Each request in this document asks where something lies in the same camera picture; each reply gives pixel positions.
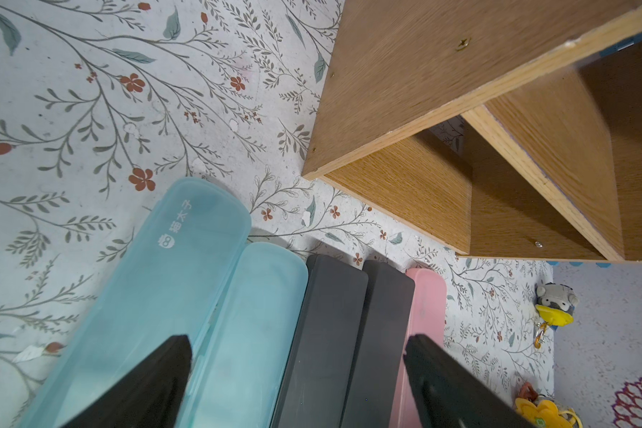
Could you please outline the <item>pink pencil case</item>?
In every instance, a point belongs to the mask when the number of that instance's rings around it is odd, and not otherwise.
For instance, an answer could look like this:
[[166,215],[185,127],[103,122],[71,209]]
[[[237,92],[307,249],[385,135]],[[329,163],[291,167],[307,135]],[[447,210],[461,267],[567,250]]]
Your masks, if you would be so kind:
[[[442,276],[429,269],[408,269],[406,275],[415,283],[405,341],[412,335],[427,335],[443,345],[446,326],[447,284]],[[392,403],[390,428],[420,427],[417,407],[403,361],[399,364]]]

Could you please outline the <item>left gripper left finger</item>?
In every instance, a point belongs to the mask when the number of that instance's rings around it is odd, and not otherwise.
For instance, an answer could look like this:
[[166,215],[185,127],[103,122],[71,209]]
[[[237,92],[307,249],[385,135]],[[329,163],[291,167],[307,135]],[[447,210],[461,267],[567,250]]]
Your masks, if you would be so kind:
[[192,368],[186,335],[173,335],[66,427],[173,427]]

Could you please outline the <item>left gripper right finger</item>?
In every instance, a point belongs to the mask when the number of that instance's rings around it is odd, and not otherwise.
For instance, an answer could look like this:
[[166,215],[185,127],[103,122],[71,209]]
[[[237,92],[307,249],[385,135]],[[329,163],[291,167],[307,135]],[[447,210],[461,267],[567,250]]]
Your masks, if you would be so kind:
[[427,335],[408,338],[403,361],[421,426],[531,426]]

